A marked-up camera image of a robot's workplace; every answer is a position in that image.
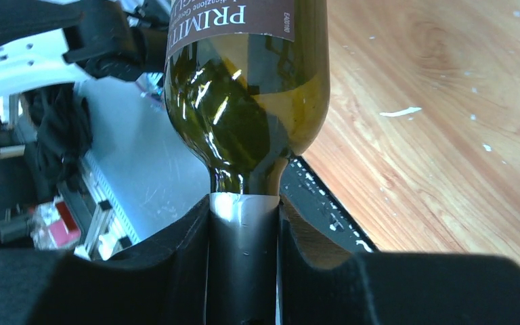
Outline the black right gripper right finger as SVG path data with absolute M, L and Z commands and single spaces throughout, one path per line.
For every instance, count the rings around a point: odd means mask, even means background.
M 289 200 L 279 212 L 283 324 L 520 324 L 520 266 L 510 259 L 351 253 Z

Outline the olive wine bottle silver neck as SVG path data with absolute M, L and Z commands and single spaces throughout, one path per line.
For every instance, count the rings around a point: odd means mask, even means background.
M 325 1 L 173 1 L 163 97 L 205 164 L 205 322 L 276 320 L 280 181 L 330 101 Z

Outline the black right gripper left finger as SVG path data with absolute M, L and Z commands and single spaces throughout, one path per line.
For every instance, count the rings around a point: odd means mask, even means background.
M 0 324 L 202 324 L 209 200 L 107 261 L 0 249 Z

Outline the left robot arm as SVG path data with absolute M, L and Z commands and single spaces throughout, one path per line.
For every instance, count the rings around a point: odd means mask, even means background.
M 0 1 L 0 96 L 165 66 L 170 1 Z

